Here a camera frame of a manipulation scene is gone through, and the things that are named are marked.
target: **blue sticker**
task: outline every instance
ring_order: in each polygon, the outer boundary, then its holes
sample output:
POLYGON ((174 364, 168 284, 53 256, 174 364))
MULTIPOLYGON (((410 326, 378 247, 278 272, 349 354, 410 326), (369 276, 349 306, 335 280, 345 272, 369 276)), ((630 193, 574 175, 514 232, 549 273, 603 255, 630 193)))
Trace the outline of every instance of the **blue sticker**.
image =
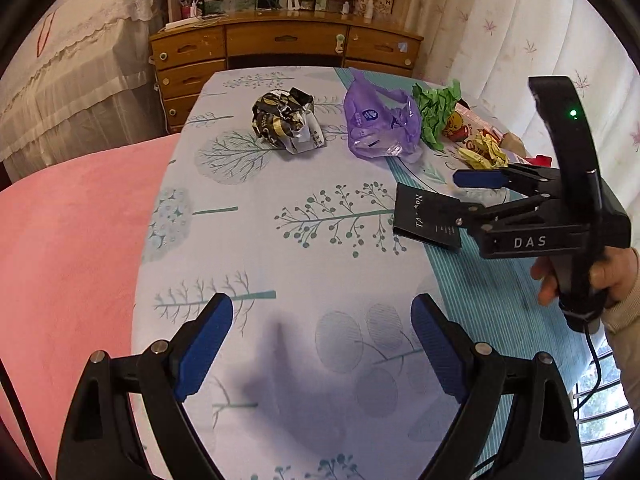
POLYGON ((375 121, 378 118, 378 112, 375 110, 364 110, 362 115, 367 121, 375 121))

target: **white curtain with leaf pattern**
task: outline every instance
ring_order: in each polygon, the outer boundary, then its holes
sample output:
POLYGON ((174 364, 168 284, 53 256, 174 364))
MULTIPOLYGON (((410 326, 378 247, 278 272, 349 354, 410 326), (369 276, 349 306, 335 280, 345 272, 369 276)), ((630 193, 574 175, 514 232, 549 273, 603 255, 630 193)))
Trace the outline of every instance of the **white curtain with leaf pattern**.
POLYGON ((424 36, 414 76, 460 80, 528 151, 554 156, 527 87, 567 75, 582 99, 600 168, 640 242, 640 76, 587 0, 396 0, 394 16, 424 36))

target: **pink bed sheet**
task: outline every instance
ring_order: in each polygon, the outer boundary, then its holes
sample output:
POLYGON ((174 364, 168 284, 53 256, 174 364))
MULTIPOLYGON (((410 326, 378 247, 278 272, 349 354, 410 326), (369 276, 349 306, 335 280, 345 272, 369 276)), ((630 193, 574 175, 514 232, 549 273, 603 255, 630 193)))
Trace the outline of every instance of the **pink bed sheet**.
MULTIPOLYGON (((0 192, 0 357, 52 475, 89 355, 130 353, 143 239, 177 141, 76 158, 0 192)), ((20 441, 1 391, 0 417, 20 441)))

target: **wooden drawer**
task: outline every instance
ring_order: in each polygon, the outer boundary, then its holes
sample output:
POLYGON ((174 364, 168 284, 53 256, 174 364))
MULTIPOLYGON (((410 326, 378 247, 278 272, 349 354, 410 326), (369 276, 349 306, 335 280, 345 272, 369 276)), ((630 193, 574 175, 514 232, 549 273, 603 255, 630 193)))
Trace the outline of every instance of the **wooden drawer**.
POLYGON ((225 69, 225 60, 206 61, 158 72, 163 99, 197 94, 216 72, 225 69))
POLYGON ((363 27, 351 27, 346 57, 413 69, 420 41, 363 27))
POLYGON ((191 30, 151 42, 158 70, 225 57, 223 27, 191 30))
POLYGON ((246 54, 326 54, 336 52, 338 39, 346 38, 346 25, 337 23, 265 22, 226 27, 228 56, 246 54))
POLYGON ((169 126, 179 126, 187 122, 189 113, 198 99, 198 94, 167 99, 164 101, 164 111, 169 126))
POLYGON ((357 68, 359 70, 371 70, 373 72, 383 72, 385 74, 403 75, 404 77, 411 77, 413 70, 400 68, 399 66, 381 65, 380 63, 370 63, 368 61, 356 61, 354 59, 345 59, 344 67, 357 68))

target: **yellow wrapper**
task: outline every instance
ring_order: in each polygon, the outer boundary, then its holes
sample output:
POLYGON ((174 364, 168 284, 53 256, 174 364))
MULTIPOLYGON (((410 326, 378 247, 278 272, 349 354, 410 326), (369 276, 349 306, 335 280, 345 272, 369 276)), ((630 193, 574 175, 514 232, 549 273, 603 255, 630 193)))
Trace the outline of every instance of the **yellow wrapper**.
POLYGON ((459 148, 458 154, 474 170, 494 170, 507 166, 507 155, 489 134, 476 134, 459 148))

